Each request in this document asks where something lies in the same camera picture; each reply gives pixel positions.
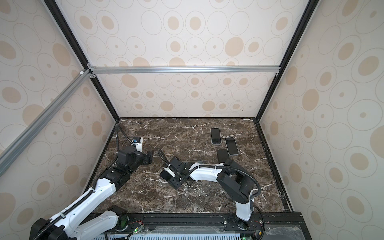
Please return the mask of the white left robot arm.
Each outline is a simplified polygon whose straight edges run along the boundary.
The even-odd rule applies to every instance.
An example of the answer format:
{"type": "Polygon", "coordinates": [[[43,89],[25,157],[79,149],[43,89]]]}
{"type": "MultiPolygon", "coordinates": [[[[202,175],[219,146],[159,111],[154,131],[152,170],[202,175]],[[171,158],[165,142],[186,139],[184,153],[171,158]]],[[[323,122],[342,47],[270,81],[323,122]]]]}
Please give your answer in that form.
{"type": "Polygon", "coordinates": [[[85,219],[104,200],[119,190],[139,166],[149,165],[152,161],[152,151],[145,154],[131,149],[118,151],[115,161],[100,174],[92,187],[50,219],[37,220],[31,227],[29,238],[31,240],[91,240],[113,229],[125,210],[111,209],[87,222],[85,219]]]}

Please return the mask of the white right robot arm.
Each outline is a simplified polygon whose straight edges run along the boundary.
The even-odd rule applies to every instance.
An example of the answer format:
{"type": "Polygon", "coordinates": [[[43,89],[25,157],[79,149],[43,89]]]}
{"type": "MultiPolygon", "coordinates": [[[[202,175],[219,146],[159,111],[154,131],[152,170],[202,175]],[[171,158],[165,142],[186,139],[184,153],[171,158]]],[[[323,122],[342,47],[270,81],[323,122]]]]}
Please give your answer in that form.
{"type": "Polygon", "coordinates": [[[253,202],[262,193],[259,182],[251,173],[230,159],[216,165],[199,162],[181,162],[174,157],[164,164],[160,177],[174,189],[191,181],[218,183],[236,203],[236,216],[243,222],[251,219],[253,202]]]}

